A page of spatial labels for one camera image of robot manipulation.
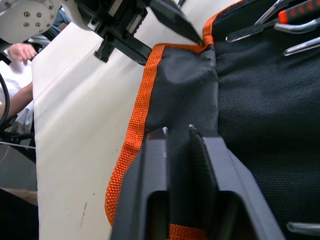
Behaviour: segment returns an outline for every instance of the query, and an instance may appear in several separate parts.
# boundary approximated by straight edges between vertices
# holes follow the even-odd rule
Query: orange webbing strap
[[[206,240],[205,231],[197,228],[170,224],[169,240]]]
[[[156,45],[145,65],[140,89],[136,96],[133,112],[126,131],[124,144],[105,193],[104,207],[106,216],[108,217],[111,225],[115,219],[123,177],[138,154],[144,138],[145,122],[149,110],[151,92],[156,79],[157,67],[161,61],[164,49],[164,44]]]
[[[120,189],[122,185],[123,177],[129,168],[130,164],[133,162],[137,156],[140,147],[142,145],[144,133],[145,133],[145,123],[149,111],[149,102],[154,86],[154,82],[157,76],[157,67],[162,59],[162,54],[166,47],[170,48],[180,48],[189,50],[195,53],[203,52],[208,45],[214,44],[214,39],[212,37],[212,25],[216,17],[221,13],[217,13],[211,17],[204,25],[202,30],[203,35],[203,46],[199,45],[178,45],[178,44],[157,44],[153,47],[152,52],[148,58],[145,65],[143,77],[138,91],[136,101],[134,104],[131,119],[129,121],[129,126],[126,132],[124,144],[122,146],[120,156],[116,162],[115,168],[111,175],[106,193],[105,193],[105,212],[107,218],[112,225],[115,219],[116,208],[118,203],[118,198],[120,194]],[[203,231],[178,226],[170,225],[170,240],[203,240],[205,239]]]

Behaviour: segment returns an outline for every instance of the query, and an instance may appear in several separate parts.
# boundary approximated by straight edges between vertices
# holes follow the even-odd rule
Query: white table surface
[[[187,0],[199,33],[236,0]],[[149,10],[136,37],[148,46],[189,43]],[[32,62],[40,240],[106,240],[105,191],[124,143],[144,68],[118,50],[94,57],[102,39],[70,24]]]

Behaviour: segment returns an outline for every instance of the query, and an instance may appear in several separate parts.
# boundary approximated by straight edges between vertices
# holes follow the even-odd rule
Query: floor
[[[36,165],[7,145],[0,145],[0,188],[37,191]]]

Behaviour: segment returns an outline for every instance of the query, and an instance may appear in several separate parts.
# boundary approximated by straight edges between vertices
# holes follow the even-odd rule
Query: black mesh fabric
[[[225,41],[273,3],[244,1],[220,14],[213,23],[214,47],[201,54],[164,50],[145,133],[169,131],[172,224],[199,227],[186,177],[188,125],[194,124],[218,130],[249,168],[287,240],[318,239],[291,233],[286,223],[320,223],[320,48],[288,57],[283,52],[318,37],[320,30],[290,35],[267,29]]]
[[[283,52],[320,30],[290,35],[271,28],[225,41],[273,3],[248,1],[213,24],[218,131],[253,173],[286,239],[319,239],[290,233],[286,223],[320,223],[320,48],[287,57]]]
[[[170,172],[170,223],[199,227],[193,208],[189,153],[189,124],[217,130],[218,77],[215,51],[201,54],[166,48],[157,75],[145,123],[145,133],[168,128]]]

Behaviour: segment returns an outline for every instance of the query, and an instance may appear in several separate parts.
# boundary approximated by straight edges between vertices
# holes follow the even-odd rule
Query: red tool handle
[[[320,0],[308,0],[279,12],[279,21],[290,24],[305,19],[315,13],[320,13]]]

